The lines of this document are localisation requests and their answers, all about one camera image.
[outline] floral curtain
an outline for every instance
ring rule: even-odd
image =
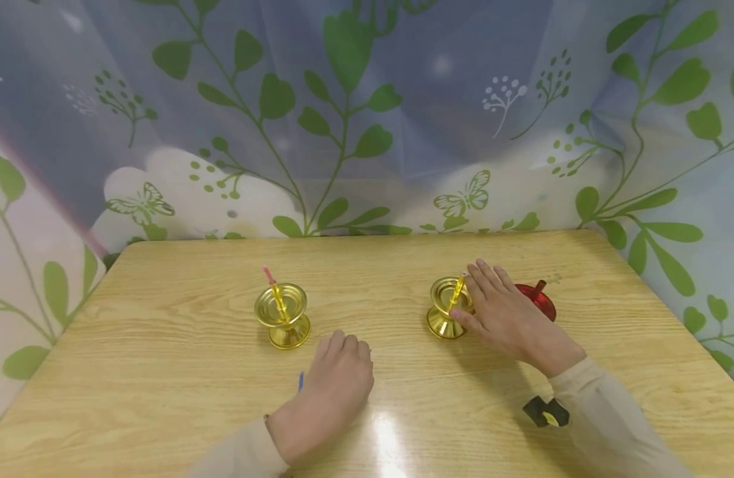
[[[0,415],[132,242],[552,228],[734,378],[734,0],[0,0]]]

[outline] wood grain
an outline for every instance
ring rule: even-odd
[[[298,477],[578,477],[562,429],[521,412],[547,381],[423,322],[429,287],[476,257],[548,281],[558,323],[638,398],[699,477],[734,477],[734,383],[590,231],[141,242],[127,248],[0,423],[0,477],[179,476],[292,397],[317,339],[372,347],[376,385]],[[252,316],[261,264],[309,299],[277,351]]]

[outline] beige sleeve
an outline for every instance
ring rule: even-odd
[[[278,478],[286,471],[266,422],[258,418],[209,449],[186,478]]]
[[[616,378],[587,357],[550,379],[569,412],[569,434],[604,477],[693,477]]]

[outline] right hand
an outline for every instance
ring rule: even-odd
[[[373,383],[367,342],[342,331],[322,339],[302,391],[266,422],[285,462],[296,464],[348,427],[367,403]]]
[[[548,378],[584,359],[585,351],[551,322],[499,266],[468,264],[466,286],[475,314],[453,309],[449,316],[477,333],[484,344],[526,362]]]

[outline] yellow watch face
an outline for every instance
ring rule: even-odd
[[[547,412],[542,412],[542,416],[545,418],[545,420],[548,421],[549,424],[551,424],[553,427],[560,427],[558,424],[558,420],[552,416],[552,414],[549,414]]]

